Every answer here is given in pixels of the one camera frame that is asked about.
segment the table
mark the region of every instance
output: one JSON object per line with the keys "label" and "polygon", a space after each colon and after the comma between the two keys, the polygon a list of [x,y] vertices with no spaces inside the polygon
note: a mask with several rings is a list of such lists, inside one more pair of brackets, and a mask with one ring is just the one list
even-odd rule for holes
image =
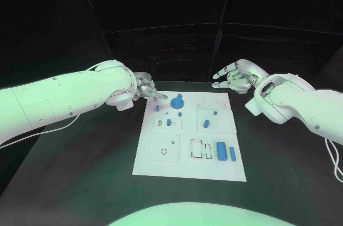
{"label": "table", "polygon": [[[0,225],[100,226],[173,202],[235,206],[300,226],[343,222],[343,185],[323,137],[299,119],[273,123],[245,108],[240,95],[211,83],[156,82],[160,91],[228,92],[248,182],[133,175],[146,99],[81,115],[44,134],[0,198]],[[67,119],[45,129],[65,126]]]}

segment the blue cylinder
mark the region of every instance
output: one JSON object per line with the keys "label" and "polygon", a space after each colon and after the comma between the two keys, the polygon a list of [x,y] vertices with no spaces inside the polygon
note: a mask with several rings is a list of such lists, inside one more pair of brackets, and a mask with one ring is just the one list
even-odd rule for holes
{"label": "blue cylinder", "polygon": [[231,160],[235,162],[237,161],[237,155],[235,155],[235,149],[231,147]]}
{"label": "blue cylinder", "polygon": [[205,123],[204,123],[204,127],[205,127],[205,128],[209,127],[209,120],[205,121]]}
{"label": "blue cylinder", "polygon": [[173,98],[171,101],[171,105],[175,109],[181,109],[185,105],[183,99],[182,98]]}
{"label": "blue cylinder", "polygon": [[228,160],[228,154],[227,154],[225,142],[218,142],[217,143],[217,153],[218,153],[218,160],[227,161]]}

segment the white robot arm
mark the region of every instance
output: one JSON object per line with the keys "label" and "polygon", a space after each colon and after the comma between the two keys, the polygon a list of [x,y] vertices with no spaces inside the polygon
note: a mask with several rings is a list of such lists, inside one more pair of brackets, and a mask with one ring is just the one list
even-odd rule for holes
{"label": "white robot arm", "polygon": [[87,71],[2,89],[0,144],[25,132],[94,110],[104,103],[123,111],[133,107],[133,101],[140,97],[168,98],[156,92],[150,74],[133,73],[117,60],[100,63]]}
{"label": "white robot arm", "polygon": [[230,64],[214,79],[225,74],[228,81],[215,82],[212,87],[231,88],[245,94],[254,86],[254,98],[245,105],[254,115],[264,113],[279,124],[297,117],[313,133],[343,144],[343,93],[316,90],[290,73],[270,75],[245,59]]}

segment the black wall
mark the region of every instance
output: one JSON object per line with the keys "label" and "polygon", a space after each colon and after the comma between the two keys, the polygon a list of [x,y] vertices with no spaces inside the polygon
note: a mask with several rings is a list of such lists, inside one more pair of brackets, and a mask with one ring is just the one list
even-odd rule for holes
{"label": "black wall", "polygon": [[[87,0],[2,0],[0,10],[0,89],[85,70],[110,59]],[[0,149],[0,194],[36,139]]]}
{"label": "black wall", "polygon": [[211,81],[247,58],[270,73],[312,81],[343,44],[341,0],[91,0],[91,5],[111,56],[156,80]]}

